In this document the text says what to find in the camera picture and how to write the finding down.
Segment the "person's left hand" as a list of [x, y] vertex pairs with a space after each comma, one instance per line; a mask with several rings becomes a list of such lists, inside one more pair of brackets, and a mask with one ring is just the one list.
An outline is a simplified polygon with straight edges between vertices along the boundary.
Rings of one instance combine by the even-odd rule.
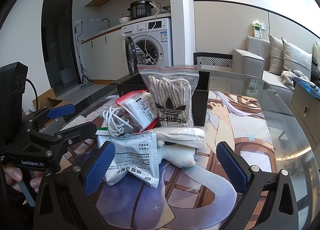
[[[22, 171], [11, 164], [5, 165], [3, 169], [5, 172], [7, 184], [11, 186], [13, 189], [21, 192], [22, 190], [18, 183], [23, 181]], [[38, 193], [43, 172], [33, 171], [33, 174], [34, 177], [30, 181], [30, 186], [35, 190], [36, 193]]]

